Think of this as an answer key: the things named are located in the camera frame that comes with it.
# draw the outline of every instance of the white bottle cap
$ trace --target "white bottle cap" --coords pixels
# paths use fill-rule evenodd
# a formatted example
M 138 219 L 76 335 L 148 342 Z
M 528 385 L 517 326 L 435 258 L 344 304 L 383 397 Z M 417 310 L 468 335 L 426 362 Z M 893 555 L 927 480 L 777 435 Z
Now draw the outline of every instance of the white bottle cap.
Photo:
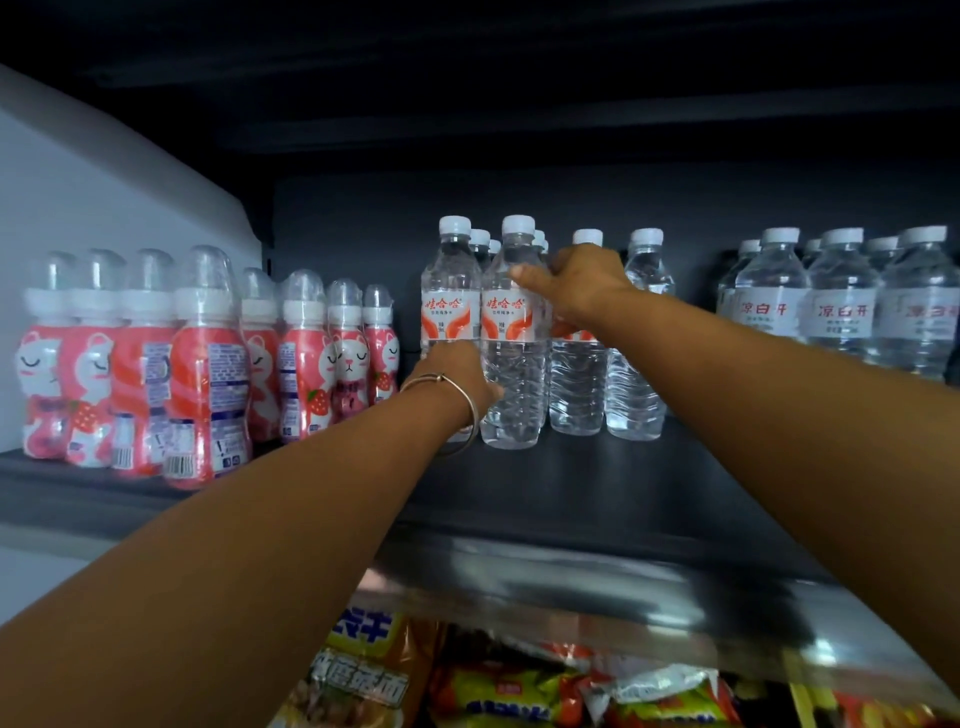
M 367 326 L 389 326 L 394 322 L 394 300 L 387 286 L 371 283 L 363 294 L 363 323 Z
M 503 234 L 510 235 L 514 232 L 521 232 L 524 235 L 534 235 L 537 233 L 537 223 L 530 215 L 507 215 L 503 218 Z
M 324 282 L 313 271 L 300 268 L 283 282 L 283 320 L 291 326 L 326 324 Z
M 469 235 L 470 219 L 461 215 L 445 215 L 440 218 L 440 235 Z
M 490 245 L 490 233 L 478 228 L 474 228 L 470 231 L 470 244 L 482 245 L 484 247 Z
M 173 321 L 174 259 L 163 251 L 145 248 L 127 266 L 127 287 L 120 292 L 122 315 L 131 321 Z
M 640 228 L 630 233 L 630 247 L 641 245 L 663 245 L 663 231 L 660 228 Z
M 363 295 L 360 286 L 352 280 L 336 279 L 330 283 L 326 289 L 326 301 L 326 319 L 332 327 L 358 327 L 363 324 Z
M 888 237 L 872 237 L 867 241 L 864 247 L 867 249 L 868 253 L 876 253 L 877 251 L 894 251 L 897 249 L 899 243 L 900 238 L 897 235 L 889 235 Z
M 574 231 L 573 244 L 583 245 L 584 243 L 591 243 L 603 247 L 603 231 L 599 231 L 597 228 L 580 228 Z
M 798 240 L 800 240 L 800 228 L 767 228 L 760 237 L 760 244 L 791 243 L 796 245 Z
M 259 268 L 244 268 L 240 274 L 240 319 L 252 324 L 276 323 L 276 286 Z
M 928 225 L 925 228 L 907 228 L 900 233 L 904 245 L 916 243 L 942 243 L 947 239 L 946 225 Z
M 863 242 L 863 228 L 837 228 L 827 231 L 823 237 L 824 245 L 848 245 L 855 243 L 859 245 Z
M 174 292 L 177 318 L 236 318 L 236 280 L 226 253 L 212 245 L 196 245 L 180 262 L 180 287 Z
M 119 319 L 120 289 L 127 261 L 114 251 L 92 248 L 80 264 L 70 305 L 77 318 Z
M 53 251 L 30 262 L 29 287 L 23 293 L 27 312 L 37 318 L 72 316 L 70 291 L 76 284 L 77 258 Z

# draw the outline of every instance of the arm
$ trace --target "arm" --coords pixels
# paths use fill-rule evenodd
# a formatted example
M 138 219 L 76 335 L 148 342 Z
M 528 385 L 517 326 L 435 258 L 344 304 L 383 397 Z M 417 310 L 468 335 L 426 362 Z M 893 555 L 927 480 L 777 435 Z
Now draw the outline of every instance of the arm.
M 643 373 L 724 467 L 960 692 L 960 393 L 637 291 L 615 253 L 523 267 Z
M 470 343 L 426 372 L 481 415 L 500 394 Z M 266 725 L 469 417 L 419 384 L 148 523 L 0 628 L 0 725 Z

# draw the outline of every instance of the bracelet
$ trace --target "bracelet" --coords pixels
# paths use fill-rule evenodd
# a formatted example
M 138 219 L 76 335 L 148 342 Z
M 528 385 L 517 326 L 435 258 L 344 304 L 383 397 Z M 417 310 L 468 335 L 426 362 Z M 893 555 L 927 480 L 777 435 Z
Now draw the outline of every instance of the bracelet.
M 465 449 L 469 448 L 474 440 L 476 440 L 477 432 L 480 430 L 480 414 L 477 412 L 477 405 L 473 403 L 473 400 L 470 398 L 470 395 L 467 394 L 467 390 L 461 387 L 457 382 L 451 379 L 445 374 L 439 374 L 436 372 L 430 372 L 424 375 L 417 375 L 412 379 L 407 379 L 403 382 L 403 386 L 400 387 L 400 392 L 412 387 L 415 384 L 420 384 L 425 381 L 435 381 L 442 382 L 445 381 L 447 384 L 450 384 L 454 389 L 456 389 L 460 394 L 462 394 L 467 399 L 467 404 L 470 405 L 470 413 L 473 415 L 473 425 L 470 427 L 470 436 L 467 437 L 466 441 L 460 444 L 456 449 L 450 450 L 449 452 L 442 452 L 441 455 L 455 455 L 458 452 L 463 452 Z

